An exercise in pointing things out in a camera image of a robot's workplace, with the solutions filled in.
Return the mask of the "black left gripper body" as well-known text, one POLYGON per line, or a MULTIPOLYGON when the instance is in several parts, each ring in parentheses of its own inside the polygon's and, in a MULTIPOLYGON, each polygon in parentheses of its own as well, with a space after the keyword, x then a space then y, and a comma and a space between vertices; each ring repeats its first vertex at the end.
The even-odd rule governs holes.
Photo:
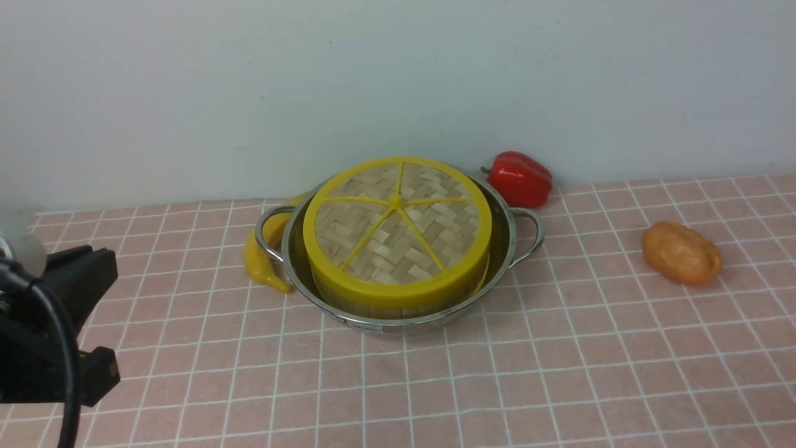
MULTIPOLYGON (((78 246, 47 257, 42 282, 62 303, 75 337, 118 278, 116 253, 78 246)), ((116 385, 116 352, 80 350, 81 403, 96 406, 116 385)), ((2 404, 62 403, 65 364, 62 341, 42 303, 2 278, 2 404)))

